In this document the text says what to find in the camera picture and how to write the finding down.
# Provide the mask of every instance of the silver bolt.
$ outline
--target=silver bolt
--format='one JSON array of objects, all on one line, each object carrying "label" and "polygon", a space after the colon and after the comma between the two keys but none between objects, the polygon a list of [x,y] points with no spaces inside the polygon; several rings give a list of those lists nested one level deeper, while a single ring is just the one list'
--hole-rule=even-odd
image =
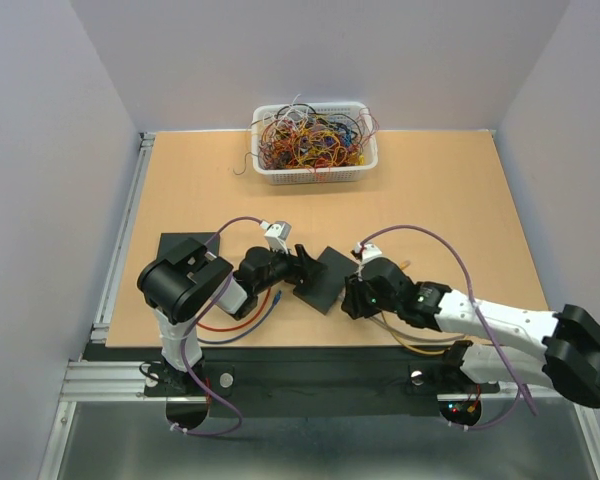
[{"label": "silver bolt", "polygon": [[424,375],[420,370],[414,370],[411,372],[411,383],[413,383],[416,387],[419,387],[424,383]]},{"label": "silver bolt", "polygon": [[220,375],[220,386],[222,388],[229,388],[231,385],[233,385],[233,376],[230,373]]}]

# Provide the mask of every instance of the table top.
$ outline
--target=table top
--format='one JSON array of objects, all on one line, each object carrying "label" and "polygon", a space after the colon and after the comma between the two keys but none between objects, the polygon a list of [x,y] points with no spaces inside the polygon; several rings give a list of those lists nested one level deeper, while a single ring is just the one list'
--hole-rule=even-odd
[{"label": "table top", "polygon": [[[269,185],[247,166],[247,132],[164,132],[156,136],[142,187],[107,338],[110,347],[160,346],[157,322],[136,280],[156,257],[161,233],[214,231],[227,220],[251,215],[292,225],[288,243],[302,243],[317,258],[330,246],[347,254],[356,242],[394,224],[431,229],[460,253],[478,298],[525,309],[546,309],[538,276],[500,159],[488,131],[381,131],[379,163],[358,182]],[[466,291],[449,252],[417,232],[392,232],[374,240],[396,263],[410,261],[414,280]],[[266,245],[251,222],[229,227],[220,254],[237,267],[246,250]],[[395,345],[367,320],[351,320],[337,305],[328,315],[281,285],[271,317],[230,346]],[[388,316],[391,325],[421,338],[446,338]],[[204,323],[236,325],[212,309]],[[227,334],[198,331],[209,340]]]}]

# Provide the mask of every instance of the tangled wires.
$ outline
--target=tangled wires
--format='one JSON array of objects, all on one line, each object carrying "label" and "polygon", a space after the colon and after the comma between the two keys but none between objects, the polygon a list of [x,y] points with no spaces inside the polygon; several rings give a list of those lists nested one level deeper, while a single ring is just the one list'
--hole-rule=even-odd
[{"label": "tangled wires", "polygon": [[259,157],[263,168],[284,170],[364,165],[363,150],[378,124],[368,109],[356,119],[343,113],[319,114],[295,103],[263,119]]}]

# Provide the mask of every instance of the gray floor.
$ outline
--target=gray floor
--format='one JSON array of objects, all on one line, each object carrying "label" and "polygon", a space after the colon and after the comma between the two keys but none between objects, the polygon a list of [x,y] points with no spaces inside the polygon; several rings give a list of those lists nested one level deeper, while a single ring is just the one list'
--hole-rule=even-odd
[{"label": "gray floor", "polygon": [[[504,408],[505,400],[489,400]],[[81,404],[60,478],[589,479],[595,478],[573,406],[538,399],[505,424],[464,433],[407,416],[246,419],[226,438],[171,433],[160,403]],[[208,428],[230,420],[211,420]]]}]

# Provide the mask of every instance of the gray wall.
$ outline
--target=gray wall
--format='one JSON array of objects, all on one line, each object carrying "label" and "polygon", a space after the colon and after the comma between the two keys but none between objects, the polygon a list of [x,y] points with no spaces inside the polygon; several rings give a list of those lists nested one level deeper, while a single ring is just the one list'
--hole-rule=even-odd
[{"label": "gray wall", "polygon": [[37,476],[136,139],[71,5],[0,1],[0,479]]},{"label": "gray wall", "polygon": [[600,0],[571,2],[496,141],[549,302],[600,322]]},{"label": "gray wall", "polygon": [[568,0],[72,0],[138,128],[359,99],[383,128],[491,128]]}]

